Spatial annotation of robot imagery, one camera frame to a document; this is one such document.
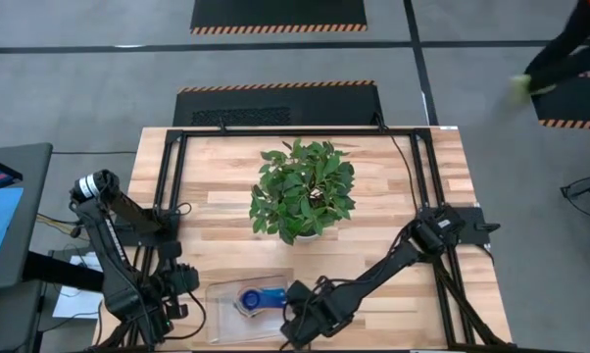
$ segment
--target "black platform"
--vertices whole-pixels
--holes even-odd
[[[173,126],[366,126],[376,112],[371,80],[186,87]]]
[[[363,0],[196,0],[192,34],[367,30]]]
[[[559,84],[533,104],[542,126],[590,128],[590,74]]]

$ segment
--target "black aluminum frame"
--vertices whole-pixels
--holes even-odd
[[[154,195],[153,209],[156,212],[162,210],[162,203],[165,193],[165,184],[168,179],[168,169],[171,162],[172,148],[175,144],[177,148],[177,159],[175,161],[175,168],[172,176],[172,190],[171,197],[169,200],[168,210],[173,210],[179,203],[179,188],[181,185],[182,170],[184,167],[184,160],[186,154],[186,148],[188,145],[188,138],[190,137],[215,137],[215,136],[229,136],[229,137],[240,137],[240,136],[381,136],[381,135],[393,135],[393,136],[406,136],[410,139],[411,150],[413,154],[413,160],[415,162],[416,170],[416,181],[418,186],[418,197],[421,202],[421,208],[430,207],[429,198],[426,188],[426,179],[423,172],[423,163],[420,157],[419,151],[419,140],[422,140],[425,145],[426,155],[428,157],[428,167],[432,175],[432,183],[434,187],[434,194],[436,196],[435,208],[445,203],[445,196],[443,193],[443,184],[441,182],[441,176],[439,175],[439,169],[436,162],[436,155],[434,151],[434,145],[432,143],[432,134],[430,128],[427,127],[407,127],[407,128],[389,128],[382,130],[377,126],[368,127],[357,127],[357,128],[248,128],[248,127],[233,127],[225,128],[218,127],[206,127],[206,129],[170,129],[167,131],[165,139],[165,146],[163,150],[162,163],[160,165],[160,173],[158,175],[158,183],[156,185],[156,194]],[[149,269],[153,262],[154,248],[145,247],[144,256],[141,265],[141,271],[144,278],[149,276]],[[461,268],[459,265],[458,255],[454,247],[450,246],[447,248],[448,261],[451,268],[452,279],[458,290],[465,295],[465,289],[463,286],[463,278],[461,276]],[[443,321],[443,329],[445,332],[445,338],[448,347],[455,346],[457,344],[454,324],[452,322],[452,314],[450,311],[450,303],[447,296],[447,291],[443,282],[435,275],[437,296],[439,299],[439,305],[441,309],[441,319]],[[461,320],[463,324],[463,333],[467,344],[474,344],[473,329],[467,319],[465,313],[461,311]],[[129,335],[129,346],[136,345],[137,343],[137,330],[133,329]]]

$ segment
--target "wooden tabletop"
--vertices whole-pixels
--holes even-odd
[[[129,196],[151,207],[167,129],[143,129],[136,155]],[[446,201],[473,205],[475,195],[461,136],[456,129],[432,128],[439,172]],[[309,287],[320,276],[355,278],[379,261],[398,230],[414,217],[409,177],[401,156],[387,136],[329,136],[308,138],[302,143],[331,141],[354,165],[355,181],[350,196],[356,201],[352,220],[343,220],[324,231],[312,243],[284,244],[276,235],[254,234],[248,217],[250,188],[257,183],[263,164],[260,151],[285,149],[281,141],[293,137],[192,137],[188,141],[179,202],[189,202],[192,212],[184,216],[178,239],[183,254],[179,263],[199,271],[201,286],[194,294],[205,304],[209,284],[249,277],[284,275]],[[414,163],[408,137],[396,137]],[[424,146],[421,158],[427,166]],[[176,150],[173,150],[169,175]],[[430,199],[434,200],[431,183]],[[167,190],[171,189],[168,180]],[[493,331],[510,340],[509,328],[490,259],[471,245],[457,247],[467,299]],[[201,314],[188,296],[190,315],[174,321],[172,335],[196,329]],[[450,299],[456,337],[462,341],[460,318]],[[103,314],[103,337],[118,324]],[[168,341],[161,349],[277,349],[284,337],[240,343],[211,345],[204,328],[185,341]],[[363,300],[354,322],[332,338],[320,337],[314,349],[402,349],[445,347],[445,335],[430,265],[416,264],[403,270]]]

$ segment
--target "green plant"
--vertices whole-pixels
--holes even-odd
[[[330,142],[293,145],[290,151],[261,152],[265,161],[260,183],[252,187],[249,218],[255,219],[254,232],[279,233],[292,245],[297,235],[322,235],[325,227],[342,219],[350,220],[355,201],[349,197],[354,184],[354,167],[341,162],[347,153]]]

